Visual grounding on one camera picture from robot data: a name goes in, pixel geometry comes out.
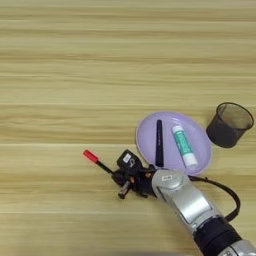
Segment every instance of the black marker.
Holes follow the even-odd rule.
[[[164,142],[163,142],[163,122],[157,120],[156,123],[156,159],[155,164],[158,167],[164,167]]]

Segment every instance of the black cable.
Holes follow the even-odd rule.
[[[231,212],[229,213],[225,219],[230,222],[232,221],[233,219],[236,218],[236,216],[239,214],[240,212],[240,208],[241,208],[241,201],[240,201],[240,198],[239,196],[236,194],[235,191],[233,191],[231,188],[219,183],[219,182],[216,182],[216,181],[213,181],[213,180],[210,180],[208,179],[207,177],[205,178],[200,178],[200,177],[195,177],[195,176],[189,176],[189,179],[191,181],[202,181],[202,182],[205,182],[205,183],[210,183],[212,185],[215,185],[219,188],[221,188],[222,190],[224,190],[225,192],[227,192],[235,201],[236,203],[236,208]]]

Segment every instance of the black mesh cup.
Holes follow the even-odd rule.
[[[216,109],[216,115],[207,127],[210,140],[223,148],[232,148],[254,124],[252,114],[244,107],[224,102]]]

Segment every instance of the green glue stick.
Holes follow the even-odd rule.
[[[183,162],[187,168],[198,165],[195,154],[185,135],[185,131],[181,125],[176,125],[172,128],[172,133],[175,142],[179,148]]]

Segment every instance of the wooden table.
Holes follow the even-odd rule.
[[[85,148],[115,168],[137,152],[153,111],[206,127],[223,101],[256,113],[256,2],[1,0],[0,254],[200,255],[174,213],[118,188]],[[256,243],[256,132],[213,147],[205,175],[238,192],[237,231]],[[198,184],[227,214],[234,203]]]

